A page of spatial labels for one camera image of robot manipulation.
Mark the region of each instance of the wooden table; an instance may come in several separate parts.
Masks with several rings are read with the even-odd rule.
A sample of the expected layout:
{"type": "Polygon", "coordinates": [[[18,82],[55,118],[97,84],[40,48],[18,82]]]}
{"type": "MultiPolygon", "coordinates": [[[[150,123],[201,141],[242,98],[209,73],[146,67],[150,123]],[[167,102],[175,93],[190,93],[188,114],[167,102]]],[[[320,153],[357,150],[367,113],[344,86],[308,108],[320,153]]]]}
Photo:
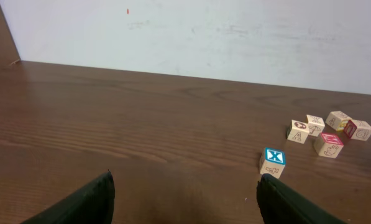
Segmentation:
{"type": "Polygon", "coordinates": [[[339,133],[337,159],[319,157],[312,137],[285,138],[291,119],[337,110],[371,124],[371,95],[21,62],[0,70],[0,223],[108,169],[113,223],[262,223],[264,147],[286,152],[281,181],[346,222],[371,223],[371,138],[339,133]]]}

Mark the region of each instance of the white wall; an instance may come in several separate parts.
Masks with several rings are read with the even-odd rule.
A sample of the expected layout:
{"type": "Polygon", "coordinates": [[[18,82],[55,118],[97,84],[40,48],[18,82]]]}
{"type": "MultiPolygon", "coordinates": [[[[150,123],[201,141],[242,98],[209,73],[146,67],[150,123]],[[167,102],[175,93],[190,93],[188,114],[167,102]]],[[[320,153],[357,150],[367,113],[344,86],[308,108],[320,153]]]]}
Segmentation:
{"type": "Polygon", "coordinates": [[[0,3],[22,60],[371,94],[371,0],[0,3]]]}

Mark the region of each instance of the wooden block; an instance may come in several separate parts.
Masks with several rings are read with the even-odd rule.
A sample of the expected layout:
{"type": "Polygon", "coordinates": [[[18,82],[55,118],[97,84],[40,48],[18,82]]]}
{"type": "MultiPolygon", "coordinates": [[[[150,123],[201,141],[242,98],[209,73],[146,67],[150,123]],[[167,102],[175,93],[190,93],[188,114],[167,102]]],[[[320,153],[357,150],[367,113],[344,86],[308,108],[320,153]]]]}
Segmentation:
{"type": "Polygon", "coordinates": [[[324,129],[324,120],[317,116],[307,114],[309,135],[317,137],[324,129]]]}
{"type": "Polygon", "coordinates": [[[287,130],[287,140],[304,144],[309,134],[307,127],[307,123],[292,120],[287,130]]]}
{"type": "Polygon", "coordinates": [[[341,111],[332,111],[326,119],[326,124],[336,131],[344,130],[347,123],[352,118],[341,111]]]}
{"type": "Polygon", "coordinates": [[[335,134],[321,133],[316,138],[314,148],[320,156],[335,159],[344,147],[339,136],[335,134]]]}
{"type": "Polygon", "coordinates": [[[271,174],[278,178],[286,165],[285,153],[266,147],[260,158],[260,174],[271,174]]]}
{"type": "Polygon", "coordinates": [[[371,135],[371,126],[366,121],[350,120],[344,132],[348,138],[366,141],[371,135]]]}

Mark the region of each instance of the blue letter x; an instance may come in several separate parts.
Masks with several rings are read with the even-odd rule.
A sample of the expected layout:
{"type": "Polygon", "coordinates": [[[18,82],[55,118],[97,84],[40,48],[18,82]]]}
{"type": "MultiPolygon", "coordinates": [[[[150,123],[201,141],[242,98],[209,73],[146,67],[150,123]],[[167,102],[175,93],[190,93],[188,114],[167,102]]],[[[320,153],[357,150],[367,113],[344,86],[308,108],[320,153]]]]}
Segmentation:
{"type": "Polygon", "coordinates": [[[281,162],[281,160],[278,158],[278,155],[281,154],[280,152],[273,152],[273,151],[270,151],[271,154],[272,154],[272,157],[269,158],[269,159],[273,159],[274,161],[279,161],[281,162]]]}

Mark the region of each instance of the toy block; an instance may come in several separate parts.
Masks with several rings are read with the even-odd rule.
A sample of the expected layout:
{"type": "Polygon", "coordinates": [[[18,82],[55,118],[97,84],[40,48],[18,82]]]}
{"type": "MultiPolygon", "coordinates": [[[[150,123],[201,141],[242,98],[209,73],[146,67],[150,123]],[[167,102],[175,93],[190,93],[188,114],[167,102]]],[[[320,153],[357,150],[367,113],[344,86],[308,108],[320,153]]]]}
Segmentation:
{"type": "Polygon", "coordinates": [[[266,147],[260,158],[260,174],[271,174],[278,178],[286,165],[285,153],[266,147]]]}
{"type": "Polygon", "coordinates": [[[287,130],[287,140],[304,144],[309,134],[307,127],[307,123],[292,120],[287,130]]]}
{"type": "Polygon", "coordinates": [[[335,134],[321,133],[316,138],[314,148],[320,156],[335,159],[344,147],[341,140],[335,134]]]}
{"type": "Polygon", "coordinates": [[[344,128],[348,138],[366,141],[371,135],[371,126],[366,121],[350,120],[344,128]]]}
{"type": "Polygon", "coordinates": [[[332,111],[326,119],[326,124],[335,129],[336,131],[344,130],[347,123],[352,118],[341,111],[332,111]]]}
{"type": "Polygon", "coordinates": [[[324,129],[324,121],[320,117],[307,114],[307,123],[309,135],[317,137],[324,129]]]}

